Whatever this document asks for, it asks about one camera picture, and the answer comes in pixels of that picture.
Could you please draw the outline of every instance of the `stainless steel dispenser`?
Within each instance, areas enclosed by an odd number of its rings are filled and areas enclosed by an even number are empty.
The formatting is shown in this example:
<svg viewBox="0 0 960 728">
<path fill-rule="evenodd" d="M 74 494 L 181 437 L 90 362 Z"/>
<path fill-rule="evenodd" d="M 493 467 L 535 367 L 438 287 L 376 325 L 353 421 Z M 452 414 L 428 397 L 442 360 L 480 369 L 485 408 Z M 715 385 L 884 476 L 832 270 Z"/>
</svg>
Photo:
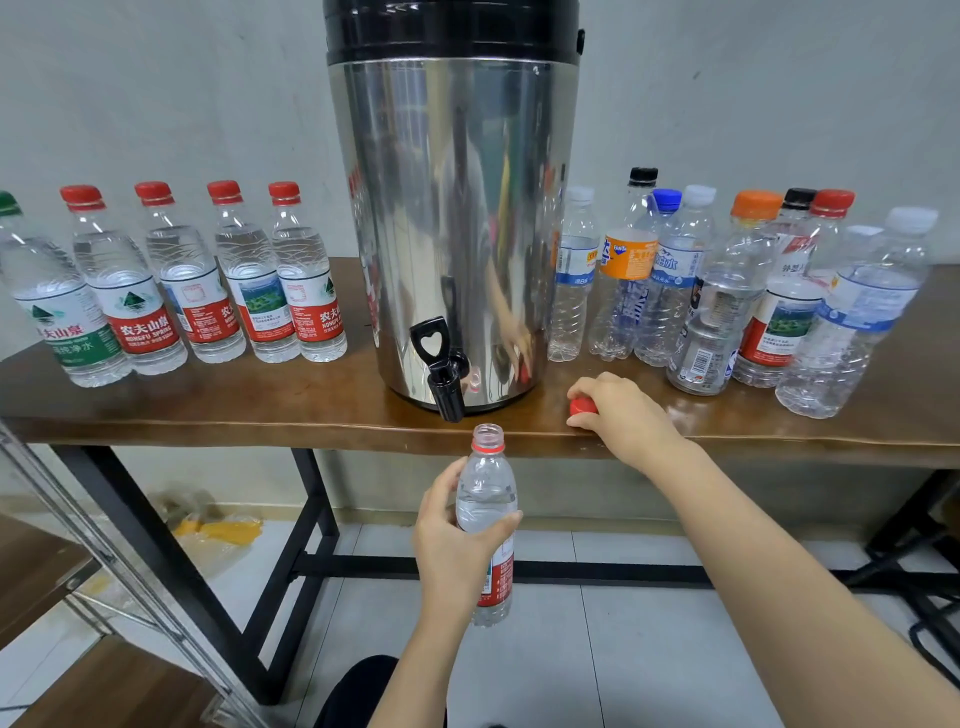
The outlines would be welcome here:
<svg viewBox="0 0 960 728">
<path fill-rule="evenodd" d="M 522 395 L 547 364 L 578 12 L 577 0 L 324 0 L 380 374 L 446 419 Z"/>
</svg>

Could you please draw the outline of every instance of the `green bottle cap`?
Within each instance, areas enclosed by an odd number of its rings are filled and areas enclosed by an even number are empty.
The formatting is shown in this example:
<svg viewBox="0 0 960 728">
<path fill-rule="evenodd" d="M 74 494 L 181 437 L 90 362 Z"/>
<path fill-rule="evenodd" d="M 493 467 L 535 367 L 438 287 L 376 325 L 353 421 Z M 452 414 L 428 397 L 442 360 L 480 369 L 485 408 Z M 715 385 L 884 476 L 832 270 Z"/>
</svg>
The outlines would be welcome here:
<svg viewBox="0 0 960 728">
<path fill-rule="evenodd" d="M 20 205 L 16 203 L 13 195 L 5 189 L 0 189 L 0 217 L 19 214 L 22 214 Z"/>
</svg>

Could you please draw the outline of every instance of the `table top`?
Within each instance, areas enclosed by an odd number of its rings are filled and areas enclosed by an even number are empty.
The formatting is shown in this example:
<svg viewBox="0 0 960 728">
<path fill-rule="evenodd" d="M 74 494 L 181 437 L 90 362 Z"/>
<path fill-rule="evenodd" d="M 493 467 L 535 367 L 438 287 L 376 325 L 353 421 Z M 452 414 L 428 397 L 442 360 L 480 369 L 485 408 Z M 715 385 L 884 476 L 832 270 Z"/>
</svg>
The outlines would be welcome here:
<svg viewBox="0 0 960 728">
<path fill-rule="evenodd" d="M 503 409 L 458 424 L 403 400 L 380 379 L 364 281 L 356 258 L 333 258 L 349 349 L 337 361 L 265 364 L 250 349 L 225 364 L 191 356 L 175 372 L 131 375 L 99 389 L 67 379 L 39 343 L 0 362 L 0 418 L 23 440 L 79 445 L 283 446 L 419 454 L 468 452 L 481 421 L 506 432 L 508 452 L 607 457 L 588 432 L 564 423 L 568 387 L 610 370 L 635 380 L 680 432 L 714 454 L 917 467 L 960 467 L 960 266 L 939 266 L 878 347 L 860 387 L 834 418 L 810 420 L 772 390 L 732 381 L 719 397 L 672 387 L 663 369 L 634 357 L 582 354 L 551 363 L 543 381 Z"/>
</svg>

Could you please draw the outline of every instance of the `right hand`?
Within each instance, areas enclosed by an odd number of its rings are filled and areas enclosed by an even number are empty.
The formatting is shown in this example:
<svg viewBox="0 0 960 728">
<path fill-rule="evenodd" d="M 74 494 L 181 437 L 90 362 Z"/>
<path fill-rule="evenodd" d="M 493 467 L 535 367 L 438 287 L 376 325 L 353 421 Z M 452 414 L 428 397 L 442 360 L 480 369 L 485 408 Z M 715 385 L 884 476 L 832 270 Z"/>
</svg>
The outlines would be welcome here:
<svg viewBox="0 0 960 728">
<path fill-rule="evenodd" d="M 581 412 L 566 421 L 596 432 L 618 460 L 645 474 L 657 465 L 683 457 L 691 445 L 673 426 L 663 408 L 629 379 L 604 372 L 581 376 L 566 398 L 590 397 L 599 414 Z"/>
</svg>

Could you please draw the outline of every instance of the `blue bottle cap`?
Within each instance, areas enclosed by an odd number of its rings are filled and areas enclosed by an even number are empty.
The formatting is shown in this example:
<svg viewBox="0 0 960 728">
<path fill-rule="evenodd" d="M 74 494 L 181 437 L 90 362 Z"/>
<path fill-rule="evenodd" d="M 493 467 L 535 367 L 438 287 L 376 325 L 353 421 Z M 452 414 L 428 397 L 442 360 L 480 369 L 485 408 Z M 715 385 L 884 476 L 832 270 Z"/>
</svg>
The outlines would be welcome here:
<svg viewBox="0 0 960 728">
<path fill-rule="evenodd" d="M 683 196 L 683 192 L 679 189 L 658 187 L 654 190 L 654 199 L 657 201 L 657 209 L 660 212 L 675 212 Z"/>
</svg>

